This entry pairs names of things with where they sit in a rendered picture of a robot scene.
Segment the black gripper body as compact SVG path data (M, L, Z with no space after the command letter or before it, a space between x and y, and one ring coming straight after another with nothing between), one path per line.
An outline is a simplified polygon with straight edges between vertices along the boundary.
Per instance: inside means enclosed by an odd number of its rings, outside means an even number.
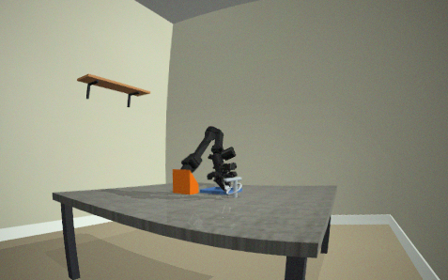
M225 164L224 162L218 162L214 165L213 169L215 169L216 172L211 172L210 174L208 174L207 175L208 179L212 179L212 177L214 177L216 179L219 177L229 178L229 177L237 177L238 176L237 172L228 173L228 170L225 170L224 172L221 171L221 163Z

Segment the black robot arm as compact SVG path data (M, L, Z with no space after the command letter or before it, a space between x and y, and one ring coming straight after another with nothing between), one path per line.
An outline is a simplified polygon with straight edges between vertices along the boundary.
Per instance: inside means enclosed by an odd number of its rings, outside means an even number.
M208 159L212 159L213 165L218 162L223 162L224 160L227 161L231 158L236 157L236 153L233 147L227 149L223 148L223 139L224 134L220 129L212 126L207 127L204 139L202 140L196 151L190 154L185 160L181 162L183 165L180 169L190 169L192 172L195 171L197 167L202 163L201 156L212 140L215 140L215 143L211 148L213 154L209 154ZM236 168L236 163L221 163L221 171L223 172L225 170L228 170L228 172L230 172L230 170L236 170Z

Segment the grey t-shaped metal stake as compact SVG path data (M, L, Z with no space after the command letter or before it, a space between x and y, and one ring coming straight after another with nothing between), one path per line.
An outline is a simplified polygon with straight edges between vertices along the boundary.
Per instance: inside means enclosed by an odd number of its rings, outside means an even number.
M234 181L234 192L238 190L238 180L242 180L242 177L225 178L224 182ZM234 197L238 197L238 193L234 194Z

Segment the light grey metal ring with square tab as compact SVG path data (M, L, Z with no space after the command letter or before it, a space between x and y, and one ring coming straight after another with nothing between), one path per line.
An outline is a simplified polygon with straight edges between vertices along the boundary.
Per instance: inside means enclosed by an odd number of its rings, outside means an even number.
M241 187L242 187L242 184L241 183L238 183L239 185L240 185L240 187L239 187L239 189L236 191L236 192L234 192L234 193L232 193L232 194L236 194L240 189L241 189ZM225 186L225 193L226 194L229 194L228 192L231 190L231 188L234 186L234 184L232 185L232 186Z

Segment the blue tray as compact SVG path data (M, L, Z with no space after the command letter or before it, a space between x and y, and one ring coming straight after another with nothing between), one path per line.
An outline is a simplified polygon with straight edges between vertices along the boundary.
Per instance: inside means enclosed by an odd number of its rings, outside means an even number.
M242 192L242 188L238 191L238 193ZM211 187L207 189L200 190L200 193L207 193L207 194L226 194L224 190L221 187ZM229 194L234 193L234 188L231 188L231 190L228 192Z

